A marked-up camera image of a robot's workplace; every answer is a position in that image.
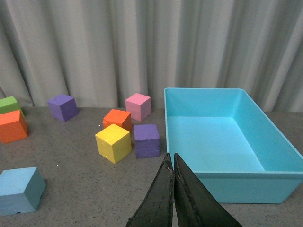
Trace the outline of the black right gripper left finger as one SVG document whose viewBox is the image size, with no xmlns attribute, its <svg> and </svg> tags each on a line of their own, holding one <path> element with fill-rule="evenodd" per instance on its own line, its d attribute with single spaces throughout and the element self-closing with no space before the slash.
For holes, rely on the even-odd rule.
<svg viewBox="0 0 303 227">
<path fill-rule="evenodd" d="M 167 153 L 136 212 L 127 227 L 171 227 L 174 201 L 174 171 Z"/>
</svg>

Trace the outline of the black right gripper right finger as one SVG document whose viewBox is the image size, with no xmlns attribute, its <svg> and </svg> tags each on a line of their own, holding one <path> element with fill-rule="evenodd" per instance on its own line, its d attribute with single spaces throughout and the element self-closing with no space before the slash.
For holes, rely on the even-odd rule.
<svg viewBox="0 0 303 227">
<path fill-rule="evenodd" d="M 240 227 L 178 153 L 174 154 L 174 199 L 180 227 Z"/>
</svg>

